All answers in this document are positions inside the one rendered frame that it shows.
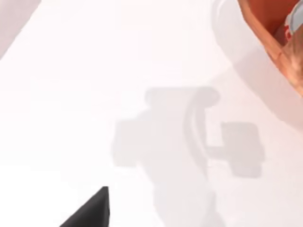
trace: black object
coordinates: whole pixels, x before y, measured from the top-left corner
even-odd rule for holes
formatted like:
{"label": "black object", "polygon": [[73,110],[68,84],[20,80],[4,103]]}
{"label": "black object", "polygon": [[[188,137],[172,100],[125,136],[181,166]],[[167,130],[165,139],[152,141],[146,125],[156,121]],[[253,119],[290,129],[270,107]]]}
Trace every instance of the black object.
{"label": "black object", "polygon": [[108,227],[109,193],[103,187],[60,227]]}

